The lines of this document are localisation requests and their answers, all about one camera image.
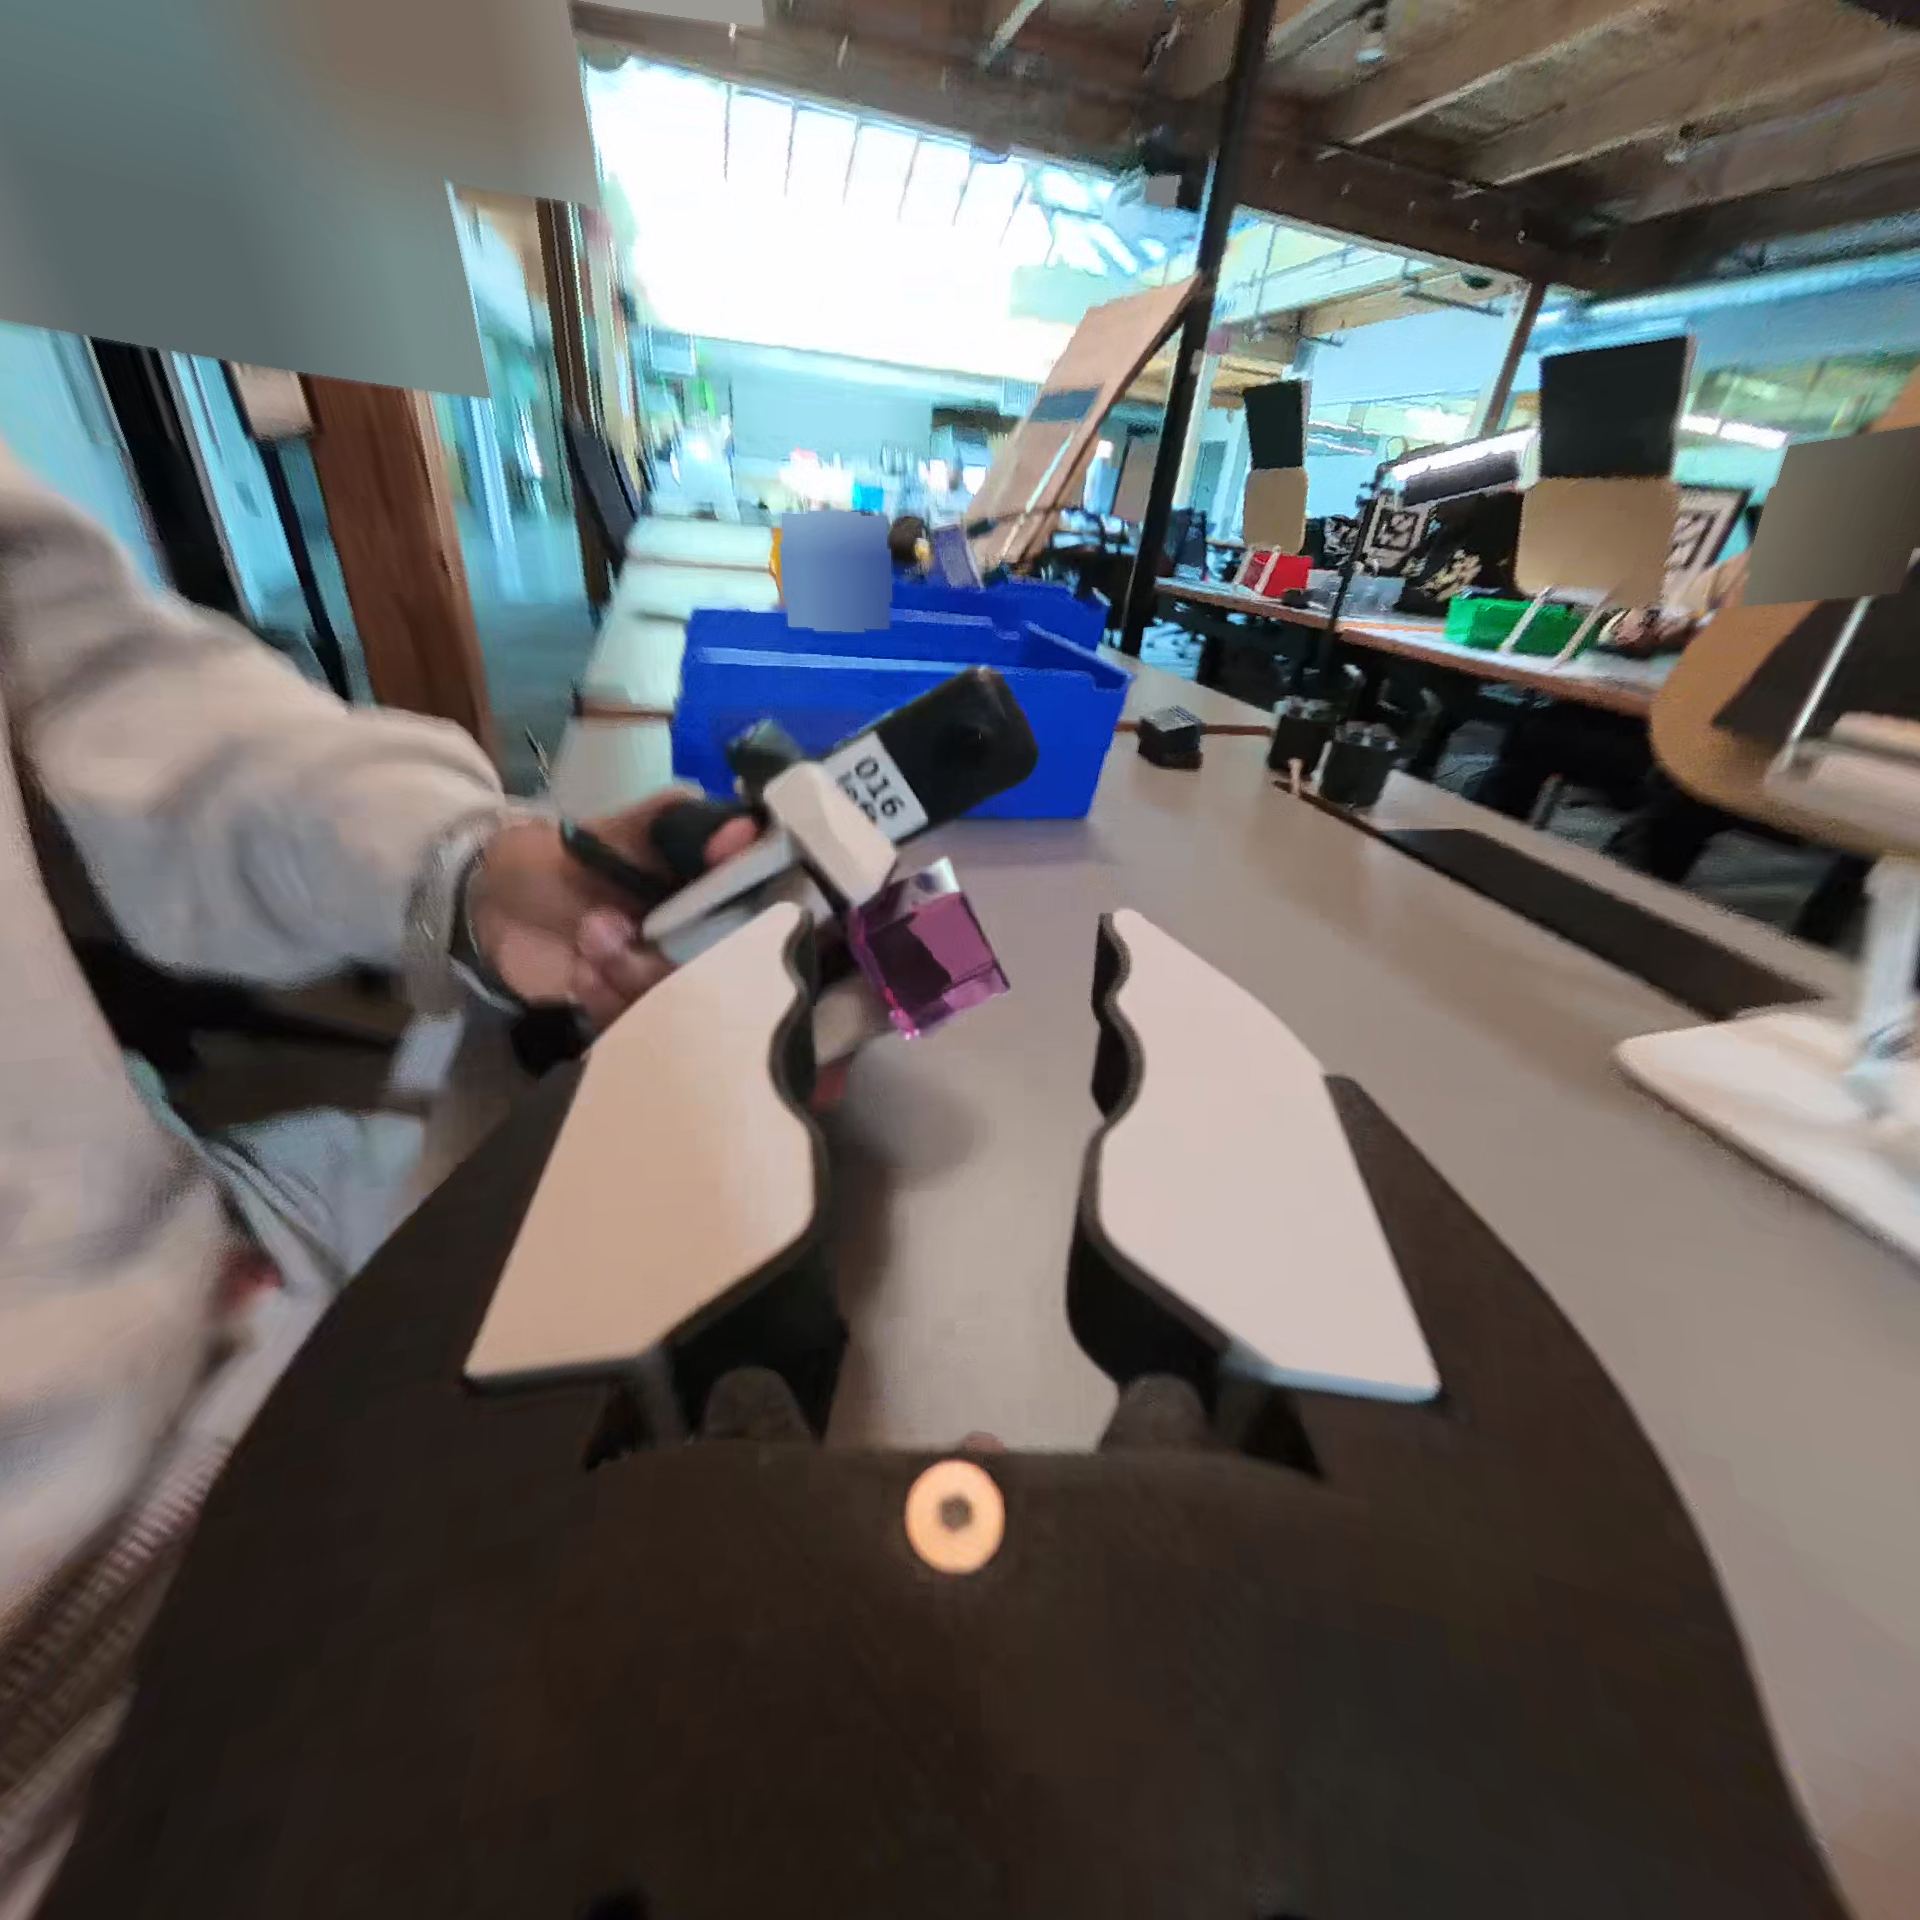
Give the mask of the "black metal pole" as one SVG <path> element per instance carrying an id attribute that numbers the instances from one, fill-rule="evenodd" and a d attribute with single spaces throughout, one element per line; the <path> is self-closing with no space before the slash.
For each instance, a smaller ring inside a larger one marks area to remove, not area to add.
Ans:
<path id="1" fill-rule="evenodd" d="M 1194 419 L 1205 339 L 1212 329 L 1216 280 L 1228 249 L 1232 214 L 1236 208 L 1247 135 L 1256 118 L 1256 97 L 1266 66 L 1266 49 L 1274 29 L 1274 13 L 1277 2 L 1239 5 L 1232 61 L 1222 93 L 1212 160 L 1205 177 L 1203 226 L 1199 231 L 1192 276 L 1194 285 L 1181 308 L 1181 329 L 1174 339 L 1172 378 L 1164 409 L 1162 450 L 1146 497 L 1140 549 L 1122 617 L 1120 651 L 1127 660 L 1141 657 L 1141 640 L 1156 611 L 1162 559 L 1172 526 L 1172 507 L 1179 492 L 1187 428 Z"/>

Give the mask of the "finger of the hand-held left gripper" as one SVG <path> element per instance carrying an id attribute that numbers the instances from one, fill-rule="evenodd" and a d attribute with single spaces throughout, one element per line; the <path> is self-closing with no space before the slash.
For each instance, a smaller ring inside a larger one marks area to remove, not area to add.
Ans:
<path id="1" fill-rule="evenodd" d="M 811 1014 L 815 1068 L 842 1068 L 878 1038 L 898 1034 L 886 997 L 859 972 L 819 989 Z"/>
<path id="2" fill-rule="evenodd" d="M 819 762 L 803 758 L 773 777 L 761 807 L 834 906 L 864 906 L 890 885 L 895 843 Z"/>

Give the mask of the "wooden post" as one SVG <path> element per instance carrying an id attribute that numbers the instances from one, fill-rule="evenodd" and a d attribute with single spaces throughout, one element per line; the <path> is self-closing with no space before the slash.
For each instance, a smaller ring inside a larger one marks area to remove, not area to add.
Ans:
<path id="1" fill-rule="evenodd" d="M 263 463 L 310 644 L 326 684 L 354 691 L 284 449 L 300 443 L 372 695 L 444 720 L 498 757 L 494 701 L 430 392 L 274 363 L 219 360 L 234 413 Z"/>

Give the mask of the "small tan black cardboard sign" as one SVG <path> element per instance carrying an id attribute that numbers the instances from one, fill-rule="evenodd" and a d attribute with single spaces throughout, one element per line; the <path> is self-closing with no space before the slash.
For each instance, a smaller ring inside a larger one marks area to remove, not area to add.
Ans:
<path id="1" fill-rule="evenodd" d="M 1309 381 L 1282 378 L 1243 392 L 1247 471 L 1241 538 L 1298 556 L 1306 539 Z"/>

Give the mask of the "blue plastic bin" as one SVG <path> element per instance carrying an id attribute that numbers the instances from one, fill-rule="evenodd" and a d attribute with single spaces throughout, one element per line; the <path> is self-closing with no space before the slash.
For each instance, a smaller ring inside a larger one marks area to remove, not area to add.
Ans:
<path id="1" fill-rule="evenodd" d="M 961 669 L 1009 681 L 1040 746 L 1036 773 L 970 819 L 1050 822 L 1091 812 L 1132 684 L 1117 655 L 1012 614 L 900 609 L 886 633 L 793 630 L 784 613 L 694 613 L 670 724 L 673 770 L 732 790 L 726 747 L 774 722 L 827 754 Z"/>
<path id="2" fill-rule="evenodd" d="M 1107 629 L 1107 602 L 1102 595 L 1076 595 L 1072 588 L 1040 580 L 1004 580 L 983 588 L 952 588 L 942 581 L 892 581 L 895 613 L 944 617 L 982 617 L 1000 633 L 1027 626 L 1072 645 L 1100 649 Z"/>

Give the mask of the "leaning brown board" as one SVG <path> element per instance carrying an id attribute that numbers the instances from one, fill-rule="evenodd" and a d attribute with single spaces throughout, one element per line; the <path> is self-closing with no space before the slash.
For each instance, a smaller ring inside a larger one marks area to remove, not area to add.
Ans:
<path id="1" fill-rule="evenodd" d="M 969 543 L 982 575 L 1027 566 L 1083 492 L 1102 425 L 1176 333 L 1203 286 L 1199 276 L 1094 305 L 995 453 L 969 508 Z"/>

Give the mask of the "long wooden workbench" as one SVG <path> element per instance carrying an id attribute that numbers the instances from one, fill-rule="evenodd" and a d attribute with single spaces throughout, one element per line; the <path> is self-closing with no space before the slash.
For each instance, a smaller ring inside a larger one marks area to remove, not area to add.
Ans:
<path id="1" fill-rule="evenodd" d="M 1156 596 L 1165 617 L 1209 614 L 1228 621 L 1228 644 L 1254 642 L 1279 645 L 1277 634 L 1313 634 L 1335 652 L 1356 651 L 1368 660 L 1399 660 L 1416 665 L 1438 669 L 1471 676 L 1482 684 L 1501 684 L 1539 692 L 1547 700 L 1579 707 L 1596 707 L 1625 717 L 1648 720 L 1659 692 L 1681 665 L 1683 655 L 1669 652 L 1653 660 L 1636 660 L 1602 649 L 1590 649 L 1571 660 L 1547 660 L 1535 655 L 1504 652 L 1498 649 L 1475 649 L 1446 634 L 1446 626 L 1431 619 L 1399 617 L 1335 617 L 1333 611 L 1313 606 L 1284 606 L 1259 592 L 1231 586 L 1212 586 L 1187 580 L 1162 580 Z"/>

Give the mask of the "grey desk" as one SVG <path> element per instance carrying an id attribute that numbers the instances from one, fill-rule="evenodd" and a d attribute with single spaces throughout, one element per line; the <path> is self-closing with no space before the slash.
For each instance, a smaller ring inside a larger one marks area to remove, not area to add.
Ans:
<path id="1" fill-rule="evenodd" d="M 1063 1307 L 1097 1122 L 1093 959 L 1134 908 L 1356 1080 L 1585 1333 L 1681 1488 L 1855 1915 L 1915 1915 L 1915 1268 L 1617 1069 L 1686 1009 L 1286 796 L 1117 742 L 1076 822 L 966 822 L 1012 979 L 859 1055 L 828 1114 L 853 1348 L 831 1437 L 1080 1449 L 1114 1391 Z"/>

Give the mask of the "person's left hand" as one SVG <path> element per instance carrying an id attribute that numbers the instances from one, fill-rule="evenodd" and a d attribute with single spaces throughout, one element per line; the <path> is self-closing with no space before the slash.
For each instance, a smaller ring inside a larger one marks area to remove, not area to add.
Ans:
<path id="1" fill-rule="evenodd" d="M 706 795 L 684 786 L 586 819 L 583 829 L 645 874 L 651 889 L 670 894 L 688 878 L 662 852 L 657 828 L 688 806 L 708 807 L 694 835 L 698 873 L 738 857 L 760 835 L 752 814 L 714 812 Z M 610 878 L 588 873 L 565 847 L 565 824 L 546 817 L 495 828 L 464 884 L 464 924 L 484 969 L 520 1001 L 569 1001 L 593 1030 L 678 972 L 641 937 L 647 910 Z"/>

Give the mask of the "black white marker board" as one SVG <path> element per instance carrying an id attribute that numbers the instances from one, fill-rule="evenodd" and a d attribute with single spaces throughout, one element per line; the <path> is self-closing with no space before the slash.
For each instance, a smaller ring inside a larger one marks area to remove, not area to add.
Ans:
<path id="1" fill-rule="evenodd" d="M 1524 492 L 1457 492 L 1407 507 L 1369 507 L 1356 546 L 1346 611 L 1444 617 L 1462 596 L 1517 596 Z"/>

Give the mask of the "small green plastic bin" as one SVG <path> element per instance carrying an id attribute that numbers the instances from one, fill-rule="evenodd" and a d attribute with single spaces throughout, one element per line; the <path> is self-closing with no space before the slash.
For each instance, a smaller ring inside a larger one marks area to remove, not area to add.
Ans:
<path id="1" fill-rule="evenodd" d="M 1444 634 L 1454 645 L 1532 660 L 1571 660 L 1588 642 L 1591 604 L 1561 596 L 1501 596 L 1480 590 L 1448 604 Z"/>

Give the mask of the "large tan black cardboard sign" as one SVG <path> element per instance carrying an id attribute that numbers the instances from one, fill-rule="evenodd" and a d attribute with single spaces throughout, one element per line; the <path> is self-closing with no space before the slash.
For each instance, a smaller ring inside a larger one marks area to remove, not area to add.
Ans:
<path id="1" fill-rule="evenodd" d="M 1545 356 L 1539 471 L 1525 488 L 1517 588 L 1651 606 L 1679 516 L 1672 477 L 1693 337 Z"/>

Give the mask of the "person's grey sweatshirt torso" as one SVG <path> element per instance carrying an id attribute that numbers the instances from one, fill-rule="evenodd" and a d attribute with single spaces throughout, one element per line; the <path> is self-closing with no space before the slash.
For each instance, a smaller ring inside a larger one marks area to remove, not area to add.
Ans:
<path id="1" fill-rule="evenodd" d="M 406 1112 L 197 1136 L 111 1034 L 4 750 L 4 1915 L 29 1915 L 204 1493 L 393 1228 Z"/>

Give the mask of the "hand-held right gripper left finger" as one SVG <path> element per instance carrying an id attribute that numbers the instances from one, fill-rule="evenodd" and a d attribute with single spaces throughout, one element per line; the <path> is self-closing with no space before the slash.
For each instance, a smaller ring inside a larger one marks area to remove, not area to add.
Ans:
<path id="1" fill-rule="evenodd" d="M 586 1053 L 464 1358 L 468 1385 L 684 1357 L 815 1260 L 812 920 L 789 900 L 680 965 Z"/>

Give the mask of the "purple transparent cube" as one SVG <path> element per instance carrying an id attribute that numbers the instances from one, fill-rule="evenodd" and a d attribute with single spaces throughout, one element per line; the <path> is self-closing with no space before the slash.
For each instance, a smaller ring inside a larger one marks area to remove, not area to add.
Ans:
<path id="1" fill-rule="evenodd" d="M 1009 995 L 1010 979 L 951 858 L 902 873 L 844 915 L 865 987 L 905 1038 Z"/>

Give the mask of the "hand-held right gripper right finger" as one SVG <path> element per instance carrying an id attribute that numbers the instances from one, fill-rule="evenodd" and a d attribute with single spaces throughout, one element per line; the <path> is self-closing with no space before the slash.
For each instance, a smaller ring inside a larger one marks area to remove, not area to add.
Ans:
<path id="1" fill-rule="evenodd" d="M 1430 1404 L 1444 1380 L 1306 1041 L 1134 908 L 1097 935 L 1117 1075 L 1094 1101 L 1085 1247 L 1263 1382 Z"/>

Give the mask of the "person's left forearm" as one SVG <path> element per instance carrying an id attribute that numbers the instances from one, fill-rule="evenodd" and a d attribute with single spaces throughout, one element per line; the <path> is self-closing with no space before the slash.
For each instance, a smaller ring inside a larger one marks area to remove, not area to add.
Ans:
<path id="1" fill-rule="evenodd" d="M 434 717 L 354 707 L 3 467 L 4 722 L 123 937 L 258 985 L 391 972 L 451 1011 L 476 855 L 515 807 Z"/>

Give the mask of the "white stand with base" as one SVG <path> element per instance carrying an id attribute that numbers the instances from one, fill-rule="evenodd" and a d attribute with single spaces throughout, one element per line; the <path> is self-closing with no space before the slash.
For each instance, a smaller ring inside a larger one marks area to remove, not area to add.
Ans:
<path id="1" fill-rule="evenodd" d="M 1772 798 L 1861 828 L 1861 972 L 1839 1014 L 1811 1005 L 1664 1030 L 1617 1047 L 1621 1073 L 1697 1127 L 1918 1258 L 1918 725 L 1845 714 L 1770 767 Z"/>

